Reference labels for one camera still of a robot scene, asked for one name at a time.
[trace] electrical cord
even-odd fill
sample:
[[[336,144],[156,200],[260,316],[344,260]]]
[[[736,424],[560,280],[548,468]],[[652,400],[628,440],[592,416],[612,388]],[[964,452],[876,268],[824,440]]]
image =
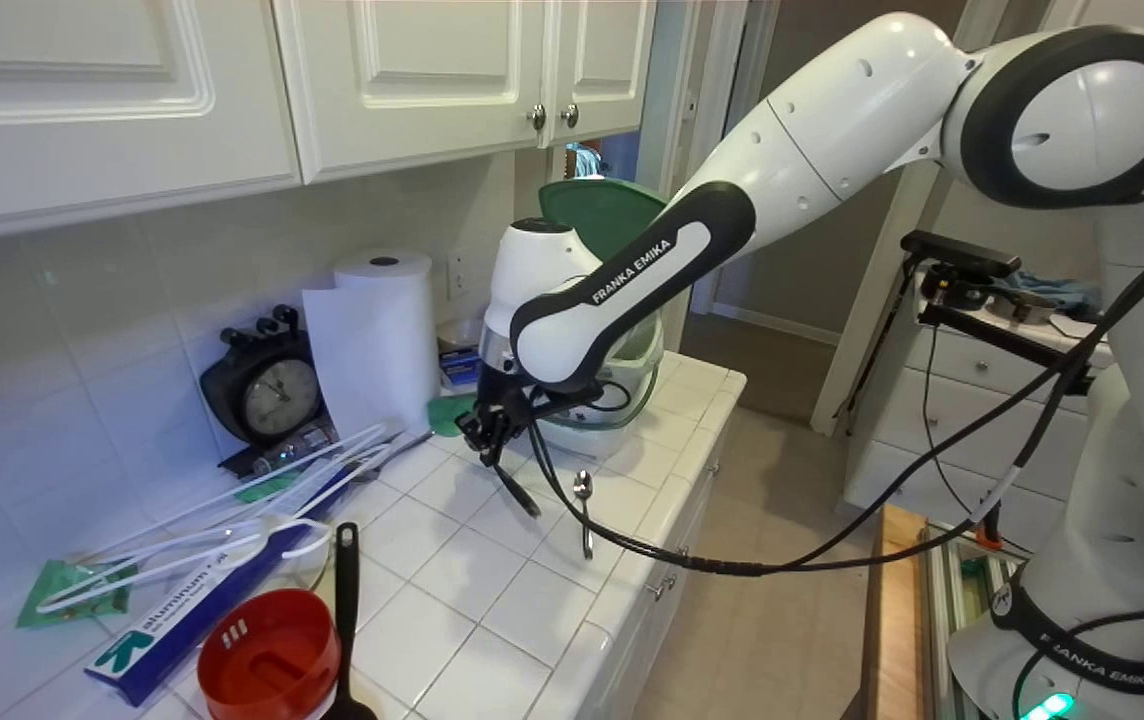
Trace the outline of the electrical cord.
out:
[[[1140,620],[1144,620],[1144,608],[1140,612],[1112,612],[1112,616],[1084,620],[1084,624],[1068,628],[1064,636],[1076,640],[1076,636],[1108,628],[1108,624],[1140,624]],[[1020,672],[1012,680],[1012,720],[1020,716],[1020,692],[1024,692],[1032,668],[1048,656],[1048,648],[1052,648],[1052,640],[1036,644],[1036,652],[1020,664]]]
[[[1132,276],[1132,284],[1120,288],[1120,296],[1100,312],[1096,328],[1092,328],[1084,340],[1076,340],[1076,348],[1068,348],[1068,352],[1052,364],[1060,376],[1056,376],[1056,384],[1052,384],[1052,392],[1048,392],[1048,404],[1044,404],[1040,420],[1032,424],[1024,448],[1020,448],[1016,460],[1012,460],[1016,468],[1024,468],[1024,464],[1036,456],[1040,440],[1044,440],[1048,428],[1052,428],[1052,416],[1056,416],[1064,392],[1072,388],[1072,380],[1080,376],[1080,368],[1092,364],[1096,344],[1100,344],[1140,300],[1144,300],[1144,272]]]
[[[532,440],[532,456],[548,480],[548,488],[560,496],[560,504],[596,536],[620,544],[624,552],[636,552],[636,556],[652,556],[652,560],[664,560],[664,564],[680,564],[688,572],[716,572],[716,576],[776,576],[776,572],[836,572],[836,568],[872,568],[872,564],[892,564],[892,560],[904,560],[904,556],[920,556],[928,548],[940,548],[956,536],[964,536],[976,516],[988,516],[996,508],[996,500],[1004,500],[1004,492],[1016,484],[1020,468],[1028,464],[1028,456],[1040,448],[1048,424],[1052,424],[1052,412],[1060,404],[1060,396],[1068,392],[1072,376],[1088,368],[1096,344],[1104,340],[1108,328],[1116,328],[1136,304],[1144,300],[1144,272],[1108,304],[1108,312],[1100,316],[1100,324],[1064,356],[1056,356],[1036,380],[1028,380],[1024,388],[1016,388],[1008,400],[1000,400],[996,408],[988,408],[984,416],[976,416],[972,424],[964,424],[960,432],[952,432],[944,444],[920,452],[856,520],[848,520],[836,536],[828,536],[824,544],[816,544],[812,552],[796,556],[796,560],[780,560],[780,564],[760,564],[760,560],[720,560],[720,556],[688,556],[688,552],[672,552],[672,548],[656,548],[656,544],[644,544],[636,536],[624,536],[616,528],[604,528],[596,524],[588,512],[580,512],[556,468],[552,468],[552,456],[548,456],[548,444],[540,436],[536,424],[528,424],[528,440]],[[1048,380],[1056,376],[1056,388],[1044,404],[1044,416],[1036,420],[1032,436],[1024,440],[1024,448],[1016,452],[1012,460],[1012,476],[992,488],[984,496],[984,504],[956,528],[924,540],[924,544],[912,544],[904,552],[888,552],[888,556],[860,556],[860,560],[828,560],[828,564],[812,564],[816,556],[832,552],[836,544],[844,544],[864,520],[872,520],[924,464],[932,464],[940,452],[956,448],[960,440],[976,436],[980,428],[988,428],[996,416],[1012,412],[1020,400],[1028,400],[1032,392],[1040,392]]]
[[[844,400],[844,408],[836,416],[852,420],[856,396],[864,392],[868,376],[876,372],[876,356],[880,356],[884,340],[896,328],[896,316],[900,316],[900,304],[904,304],[904,292],[908,292],[912,276],[916,276],[916,260],[908,256],[908,260],[900,260],[892,308],[884,312],[880,336],[876,336],[872,352],[864,356],[860,376],[856,376],[856,384],[852,384],[852,392],[848,392],[848,400]]]
[[[948,544],[948,540],[956,540],[956,536],[968,532],[968,524],[956,524],[952,532],[940,532],[940,536],[932,536],[932,540],[924,540],[924,544],[912,544],[912,548],[900,548],[900,552],[888,552],[888,556],[828,560],[828,564],[800,564],[800,560],[808,560],[812,552],[800,556],[800,560],[784,560],[784,564],[688,556],[688,552],[672,552],[672,548],[660,548],[660,544],[624,536],[624,532],[604,528],[604,524],[596,524],[592,516],[584,516],[584,512],[568,500],[564,484],[556,480],[556,468],[552,468],[552,456],[548,456],[548,444],[544,444],[540,428],[528,428],[528,440],[532,440],[532,456],[536,456],[536,464],[540,464],[548,488],[560,496],[560,504],[564,504],[588,532],[604,536],[608,544],[620,544],[624,552],[636,552],[636,556],[648,556],[648,560],[660,560],[660,564],[676,564],[676,568],[688,568],[688,572],[712,572],[712,576],[780,576],[780,572],[872,568],[872,564],[896,564],[896,560],[904,560],[904,556],[920,556],[920,552],[940,548],[940,544]]]
[[[924,396],[920,396],[920,420],[924,420],[924,440],[928,448],[936,448],[932,440],[932,376],[936,376],[936,324],[928,324],[928,368],[924,368]],[[944,476],[940,456],[932,456],[936,480],[944,484],[944,492],[960,504],[964,516],[972,516],[972,508],[964,504],[964,496],[956,492],[956,484]]]

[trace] red cup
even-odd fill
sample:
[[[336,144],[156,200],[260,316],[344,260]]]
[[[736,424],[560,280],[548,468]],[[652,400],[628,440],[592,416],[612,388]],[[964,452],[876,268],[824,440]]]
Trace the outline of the red cup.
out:
[[[280,588],[232,608],[200,652],[212,720],[300,720],[336,684],[332,612],[312,592]]]

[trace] cabinet door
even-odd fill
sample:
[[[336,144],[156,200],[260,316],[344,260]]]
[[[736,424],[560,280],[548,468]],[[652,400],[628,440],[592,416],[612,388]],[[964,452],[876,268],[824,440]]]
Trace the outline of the cabinet door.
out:
[[[640,128],[652,0],[552,0],[548,144]]]
[[[276,0],[304,180],[536,144],[544,4]]]
[[[292,180],[268,4],[0,0],[0,232]]]

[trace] kitchen counter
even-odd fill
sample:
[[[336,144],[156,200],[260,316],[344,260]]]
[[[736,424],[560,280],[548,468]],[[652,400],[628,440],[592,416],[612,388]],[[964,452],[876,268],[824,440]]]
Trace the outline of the kitchen counter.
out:
[[[664,356],[644,416],[604,460],[556,452],[596,476],[592,516],[652,544],[684,544],[720,472],[720,440],[744,376]],[[360,636],[352,684],[384,720],[400,716],[628,716],[668,632],[684,572],[596,540],[556,504],[532,452],[504,468],[536,496],[524,516],[460,440],[428,440],[372,484],[344,492],[332,520],[360,524]],[[264,588],[316,588],[324,556],[284,564]],[[144,708],[84,676],[112,628],[0,628],[4,716],[204,716],[192,660]]]

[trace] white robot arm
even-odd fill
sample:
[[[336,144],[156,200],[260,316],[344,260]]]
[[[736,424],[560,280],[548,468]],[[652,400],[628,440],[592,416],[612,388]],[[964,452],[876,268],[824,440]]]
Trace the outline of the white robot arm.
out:
[[[920,16],[880,16],[752,108],[620,256],[592,264],[572,232],[508,236],[492,276],[484,364],[504,384],[592,396],[608,348],[636,320],[716,264],[792,240],[796,228],[912,160],[944,160],[984,196],[1020,208],[1140,204],[1144,36],[1072,28],[964,56]],[[520,424],[496,396],[480,388],[468,432],[472,444],[492,444],[492,460]],[[1092,424],[1096,456],[1084,456],[1068,528],[1020,580],[1020,608],[1036,612],[1032,628],[988,620],[952,656],[964,692],[988,716],[1012,716],[1008,692],[1036,644],[1032,632],[1144,608],[1144,512],[1128,508],[1128,548],[1084,548],[1108,536],[1100,512],[1120,504],[1136,464],[1144,468],[1144,448],[1128,448],[1132,476],[1120,472],[1120,436],[1144,424],[1144,412],[1120,404],[1116,392],[1100,412],[1108,428]],[[1104,684],[1092,668],[1072,668],[1084,648],[1064,644],[1032,692],[1076,688],[1084,716],[1144,716],[1140,684]],[[1096,640],[1088,656],[1144,676],[1144,628]]]
[[[1076,28],[964,56],[920,16],[880,16],[752,108],[628,252],[488,328],[536,384],[588,384],[640,316],[912,160],[1024,208],[1144,200],[1144,36]]]

